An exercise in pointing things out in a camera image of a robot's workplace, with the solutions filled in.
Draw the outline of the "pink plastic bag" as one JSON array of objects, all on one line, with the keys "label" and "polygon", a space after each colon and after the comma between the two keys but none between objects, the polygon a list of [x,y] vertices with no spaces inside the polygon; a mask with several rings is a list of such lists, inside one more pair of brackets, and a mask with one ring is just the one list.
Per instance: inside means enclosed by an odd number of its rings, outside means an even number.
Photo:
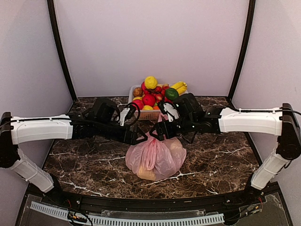
[{"label": "pink plastic bag", "polygon": [[174,175],[183,165],[187,151],[176,137],[159,141],[149,132],[148,139],[129,147],[126,166],[139,178],[159,181]]}]

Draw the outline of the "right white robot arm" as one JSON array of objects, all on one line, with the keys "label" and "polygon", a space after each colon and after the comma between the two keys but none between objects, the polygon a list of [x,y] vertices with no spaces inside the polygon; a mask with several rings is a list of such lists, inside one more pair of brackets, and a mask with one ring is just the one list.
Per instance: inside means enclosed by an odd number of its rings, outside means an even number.
[{"label": "right white robot arm", "polygon": [[258,197],[258,190],[262,190],[282,168],[301,154],[301,129],[296,112],[289,104],[264,110],[212,107],[204,111],[201,106],[193,108],[166,103],[162,113],[168,116],[168,120],[156,123],[149,131],[160,141],[189,132],[251,132],[277,137],[276,147],[252,175],[250,186],[240,193],[244,204],[252,203]]}]

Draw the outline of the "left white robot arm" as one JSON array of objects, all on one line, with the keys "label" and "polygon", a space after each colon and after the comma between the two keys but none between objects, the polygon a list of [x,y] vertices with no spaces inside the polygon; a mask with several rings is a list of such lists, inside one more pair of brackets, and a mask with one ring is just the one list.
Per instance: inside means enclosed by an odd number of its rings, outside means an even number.
[{"label": "left white robot arm", "polygon": [[148,139],[139,128],[118,122],[88,120],[82,114],[62,114],[52,117],[20,118],[3,113],[0,120],[0,166],[10,169],[25,181],[34,184],[56,205],[66,202],[66,194],[54,176],[42,170],[19,148],[19,144],[51,139],[83,139],[101,136],[128,145],[137,145]]}]

